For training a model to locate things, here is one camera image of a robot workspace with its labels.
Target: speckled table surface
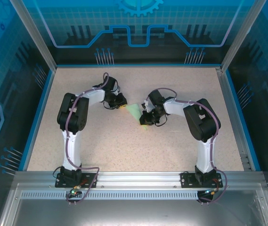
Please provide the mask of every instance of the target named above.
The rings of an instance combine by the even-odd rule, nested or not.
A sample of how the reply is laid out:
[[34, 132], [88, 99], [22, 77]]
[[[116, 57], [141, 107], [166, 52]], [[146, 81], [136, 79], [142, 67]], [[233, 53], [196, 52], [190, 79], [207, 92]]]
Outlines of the speckled table surface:
[[[81, 93], [102, 82], [104, 72], [116, 78], [128, 104], [143, 103], [155, 88], [168, 87], [180, 100], [206, 98], [221, 121], [215, 144], [215, 165], [221, 170], [243, 170], [215, 68], [120, 67], [58, 68], [28, 166], [29, 171], [52, 171], [64, 159], [64, 141], [57, 114], [65, 93]], [[173, 94], [161, 92], [168, 97]], [[81, 133], [83, 167], [101, 171], [194, 170], [196, 140], [187, 122], [170, 115], [162, 127], [141, 127], [126, 108], [107, 110], [101, 103], [89, 108]]]

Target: blue enclosure wall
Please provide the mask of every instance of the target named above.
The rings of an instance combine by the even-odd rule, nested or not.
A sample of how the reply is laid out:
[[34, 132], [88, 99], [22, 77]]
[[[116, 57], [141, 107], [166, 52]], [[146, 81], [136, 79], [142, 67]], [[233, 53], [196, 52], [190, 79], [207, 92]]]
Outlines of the blue enclosure wall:
[[261, 170], [268, 181], [268, 1], [229, 72]]
[[0, 0], [0, 214], [20, 159], [4, 148], [22, 155], [48, 73], [12, 5]]
[[57, 64], [221, 63], [254, 0], [25, 0]]

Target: enclosure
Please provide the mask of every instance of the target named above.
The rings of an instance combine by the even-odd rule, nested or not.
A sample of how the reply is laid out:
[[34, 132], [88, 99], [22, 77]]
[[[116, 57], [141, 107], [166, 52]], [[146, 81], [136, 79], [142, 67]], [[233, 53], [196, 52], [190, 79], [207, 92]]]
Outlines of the enclosure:
[[[218, 202], [182, 187], [198, 158], [183, 117], [141, 127], [130, 108], [97, 103], [79, 136], [96, 187], [68, 205], [52, 176], [64, 160], [57, 114], [104, 72], [140, 111], [159, 87], [208, 100], [227, 176]], [[0, 225], [46, 224], [268, 225], [268, 0], [0, 0]]]

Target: robotic arm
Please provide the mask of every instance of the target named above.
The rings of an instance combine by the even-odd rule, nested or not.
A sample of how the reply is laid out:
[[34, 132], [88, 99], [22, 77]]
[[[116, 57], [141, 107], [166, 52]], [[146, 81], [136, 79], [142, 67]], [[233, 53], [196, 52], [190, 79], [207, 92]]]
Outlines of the robotic arm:
[[[206, 99], [201, 99], [197, 102], [207, 107], [218, 120]], [[186, 118], [191, 134], [198, 141], [198, 158], [195, 166], [195, 178], [200, 186], [206, 186], [207, 183], [211, 183], [212, 179], [216, 177], [216, 170], [212, 167], [210, 158], [211, 138], [216, 132], [216, 124], [208, 112], [196, 104], [177, 101], [174, 97], [164, 98], [158, 90], [152, 91], [142, 106], [144, 111], [140, 117], [141, 125], [162, 126], [163, 124], [158, 125], [160, 123], [160, 118], [170, 114], [176, 114]]]
[[[108, 82], [103, 86], [99, 84], [93, 86], [92, 89], [85, 91], [85, 93], [78, 100], [71, 118], [68, 123], [69, 141], [68, 141], [68, 155], [69, 160], [77, 167], [81, 166], [80, 160], [80, 135], [87, 123], [88, 108], [97, 103], [105, 102], [109, 105], [106, 109], [118, 109], [127, 104], [126, 98], [120, 92], [118, 82], [113, 77], [105, 77], [104, 81], [108, 79]], [[67, 132], [65, 130], [65, 124], [70, 114], [72, 105], [78, 95], [66, 93], [60, 107], [57, 122], [60, 125], [60, 129], [63, 131], [64, 143], [66, 145]], [[75, 186], [82, 181], [81, 170], [77, 169], [67, 160], [65, 153], [63, 166], [60, 167], [60, 181], [64, 181], [66, 186]]]

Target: gear logo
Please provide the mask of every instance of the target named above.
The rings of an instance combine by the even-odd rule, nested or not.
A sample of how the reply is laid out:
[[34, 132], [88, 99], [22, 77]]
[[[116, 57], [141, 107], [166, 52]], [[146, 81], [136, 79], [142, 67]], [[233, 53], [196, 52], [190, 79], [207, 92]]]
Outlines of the gear logo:
[[117, 0], [119, 9], [123, 9], [124, 13], [129, 13], [131, 16], [142, 14], [146, 16], [148, 13], [153, 13], [154, 9], [158, 9], [163, 0]]
[[0, 0], [0, 22], [5, 23], [5, 20], [10, 16], [10, 2], [9, 0]]

